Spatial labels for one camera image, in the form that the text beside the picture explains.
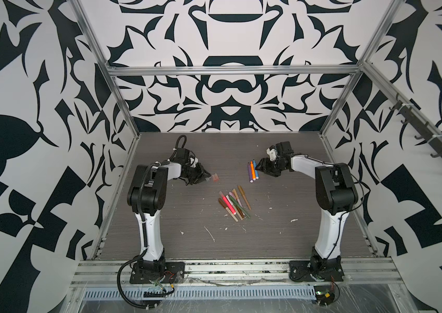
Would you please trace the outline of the orange highlighter pen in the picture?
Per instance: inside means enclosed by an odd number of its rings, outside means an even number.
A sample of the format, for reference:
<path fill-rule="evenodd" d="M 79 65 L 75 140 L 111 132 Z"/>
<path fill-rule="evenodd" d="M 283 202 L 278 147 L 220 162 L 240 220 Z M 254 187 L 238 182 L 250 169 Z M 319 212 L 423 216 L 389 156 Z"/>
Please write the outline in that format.
<path fill-rule="evenodd" d="M 250 172 L 251 172 L 251 176 L 252 176 L 252 181 L 256 181 L 256 173 L 255 173 L 255 169 L 254 169 L 254 164 L 252 163 L 252 161 L 249 162 L 249 167 L 250 167 Z"/>

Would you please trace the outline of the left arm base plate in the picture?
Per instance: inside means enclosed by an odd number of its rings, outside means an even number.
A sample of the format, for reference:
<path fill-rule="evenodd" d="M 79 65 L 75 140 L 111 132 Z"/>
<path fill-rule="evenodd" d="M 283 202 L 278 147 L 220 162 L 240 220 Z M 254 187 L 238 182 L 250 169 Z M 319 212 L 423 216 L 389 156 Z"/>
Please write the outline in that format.
<path fill-rule="evenodd" d="M 183 279 L 184 262 L 148 262 L 138 261 L 133 265 L 130 276 L 131 284 L 147 284 L 159 280 L 164 283 L 177 283 Z"/>

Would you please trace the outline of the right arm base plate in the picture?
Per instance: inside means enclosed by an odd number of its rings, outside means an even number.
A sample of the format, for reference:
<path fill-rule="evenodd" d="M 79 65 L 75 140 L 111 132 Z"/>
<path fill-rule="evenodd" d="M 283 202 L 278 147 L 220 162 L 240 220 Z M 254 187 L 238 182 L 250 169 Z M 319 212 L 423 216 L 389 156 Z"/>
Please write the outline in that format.
<path fill-rule="evenodd" d="M 336 260 L 291 261 L 289 268 L 289 278 L 294 282 L 344 281 L 343 268 Z"/>

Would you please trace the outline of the purple marker pen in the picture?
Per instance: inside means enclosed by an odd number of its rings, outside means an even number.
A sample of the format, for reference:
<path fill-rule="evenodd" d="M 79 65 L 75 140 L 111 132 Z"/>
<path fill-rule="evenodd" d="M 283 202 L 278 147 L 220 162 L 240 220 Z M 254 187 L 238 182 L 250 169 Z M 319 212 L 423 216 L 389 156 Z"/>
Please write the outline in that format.
<path fill-rule="evenodd" d="M 254 178 L 253 178 L 253 175 L 252 175 L 251 163 L 247 164 L 247 170 L 248 170 L 249 181 L 250 181 L 250 183 L 253 183 L 254 182 Z"/>

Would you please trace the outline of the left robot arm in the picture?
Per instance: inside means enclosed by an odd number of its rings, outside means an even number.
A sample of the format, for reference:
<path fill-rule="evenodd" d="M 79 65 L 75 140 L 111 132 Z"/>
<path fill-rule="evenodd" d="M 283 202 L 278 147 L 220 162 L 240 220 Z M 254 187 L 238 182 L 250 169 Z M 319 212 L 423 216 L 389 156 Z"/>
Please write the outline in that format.
<path fill-rule="evenodd" d="M 187 136 L 180 135 L 170 158 L 139 165 L 134 172 L 127 203 L 139 224 L 141 251 L 133 263 L 140 276 L 158 278 L 166 271 L 160 212 L 166 202 L 168 182 L 179 179 L 186 185 L 197 185 L 211 176 L 194 152 L 185 147 L 186 143 Z"/>

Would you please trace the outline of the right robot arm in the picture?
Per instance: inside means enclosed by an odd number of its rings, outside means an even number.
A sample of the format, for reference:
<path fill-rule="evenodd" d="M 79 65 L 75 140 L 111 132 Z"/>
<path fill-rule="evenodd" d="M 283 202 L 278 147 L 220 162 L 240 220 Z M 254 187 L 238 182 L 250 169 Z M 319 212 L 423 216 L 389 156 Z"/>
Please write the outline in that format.
<path fill-rule="evenodd" d="M 350 213 L 359 200 L 354 178 L 345 163 L 330 163 L 295 153 L 290 142 L 277 143 L 266 151 L 256 169 L 272 177 L 283 171 L 299 172 L 315 180 L 316 201 L 321 209 L 318 239 L 309 261 L 291 261 L 294 282 L 342 281 L 341 240 Z"/>

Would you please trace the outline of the pink highlighter pen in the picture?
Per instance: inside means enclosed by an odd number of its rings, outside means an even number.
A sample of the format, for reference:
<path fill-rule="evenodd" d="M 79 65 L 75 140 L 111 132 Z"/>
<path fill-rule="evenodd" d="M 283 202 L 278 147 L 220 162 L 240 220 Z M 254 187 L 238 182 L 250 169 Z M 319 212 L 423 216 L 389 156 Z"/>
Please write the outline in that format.
<path fill-rule="evenodd" d="M 222 200 L 224 201 L 224 203 L 227 205 L 228 209 L 230 210 L 230 212 L 232 213 L 232 215 L 236 215 L 237 212 L 234 209 L 234 207 L 231 205 L 230 201 L 227 199 L 227 197 L 223 194 L 223 192 L 219 192 Z"/>

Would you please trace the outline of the green pen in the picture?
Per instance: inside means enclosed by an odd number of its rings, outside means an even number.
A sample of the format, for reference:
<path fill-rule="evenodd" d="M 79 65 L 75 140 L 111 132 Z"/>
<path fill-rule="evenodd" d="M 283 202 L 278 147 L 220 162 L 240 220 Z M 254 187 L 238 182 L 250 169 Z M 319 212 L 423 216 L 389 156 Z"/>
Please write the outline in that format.
<path fill-rule="evenodd" d="M 236 207 L 236 208 L 238 208 L 238 210 L 240 211 L 240 212 L 243 212 L 243 215 L 245 216 L 245 217 L 247 217 L 247 218 L 251 218 L 251 216 L 249 215 L 249 213 L 243 208 L 243 207 L 240 207 L 239 206 L 239 204 L 237 203 L 237 201 L 236 201 L 236 199 L 233 197 L 233 196 L 231 196 L 231 195 L 229 195 L 229 198 L 230 198 L 230 200 L 232 201 L 232 203 L 234 204 L 234 206 Z"/>

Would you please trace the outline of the blue highlighter pen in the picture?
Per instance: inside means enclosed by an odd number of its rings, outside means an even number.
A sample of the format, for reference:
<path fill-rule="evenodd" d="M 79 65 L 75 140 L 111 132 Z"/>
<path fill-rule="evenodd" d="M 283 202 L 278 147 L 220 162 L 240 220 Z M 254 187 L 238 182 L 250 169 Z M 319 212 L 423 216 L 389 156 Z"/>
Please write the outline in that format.
<path fill-rule="evenodd" d="M 253 165 L 253 172 L 254 172 L 254 177 L 255 177 L 255 180 L 257 180 L 257 179 L 259 179 L 259 173 L 258 173 L 258 171 L 257 171 L 257 164 L 256 164 L 256 161 L 253 159 L 252 160 L 252 165 Z"/>

